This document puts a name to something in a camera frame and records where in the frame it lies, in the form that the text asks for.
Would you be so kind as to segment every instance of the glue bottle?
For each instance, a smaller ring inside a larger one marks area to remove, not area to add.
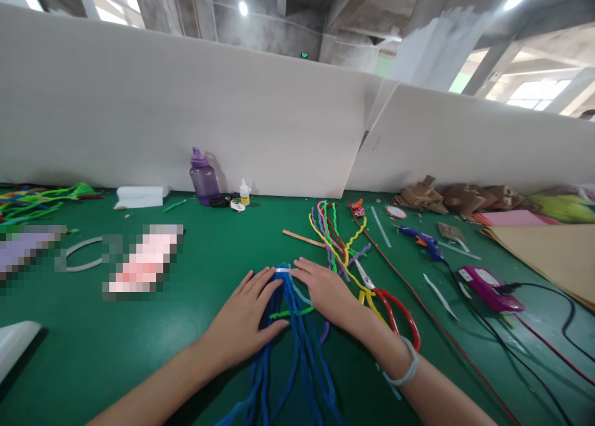
[[[242,178],[242,185],[240,186],[240,202],[244,206],[250,204],[250,187],[246,185],[246,180]]]
[[[221,197],[215,169],[209,165],[209,160],[196,147],[192,147],[190,162],[192,164],[190,178],[196,190],[196,197],[203,206],[209,206],[211,200]]]

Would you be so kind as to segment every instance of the glue stick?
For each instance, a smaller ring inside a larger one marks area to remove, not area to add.
[[[246,185],[246,180],[242,178],[242,185],[240,186],[240,202],[244,206],[250,204],[250,187]]]

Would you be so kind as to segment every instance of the water bottle cap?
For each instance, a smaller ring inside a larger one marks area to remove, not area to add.
[[[192,158],[190,159],[192,167],[206,167],[209,165],[209,160],[203,155],[198,147],[192,147]]]

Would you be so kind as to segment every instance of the blue glue gun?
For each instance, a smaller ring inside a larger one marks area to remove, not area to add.
[[[408,228],[406,226],[401,226],[401,232],[404,233],[408,237],[417,238],[417,244],[425,246],[428,248],[428,252],[430,253],[430,258],[435,262],[444,262],[444,256],[442,252],[438,249],[437,243],[438,241],[434,239],[434,237],[430,237],[427,234],[421,233],[416,231],[415,229]]]

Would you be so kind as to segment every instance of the white foam block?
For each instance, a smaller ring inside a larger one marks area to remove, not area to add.
[[[0,328],[0,383],[31,343],[41,325],[23,321]]]
[[[381,78],[0,5],[0,181],[338,198]]]
[[[114,208],[127,209],[163,206],[163,198],[169,193],[164,186],[124,186],[116,191],[118,203]]]
[[[508,184],[517,191],[595,180],[593,124],[399,84],[366,137],[347,189]]]

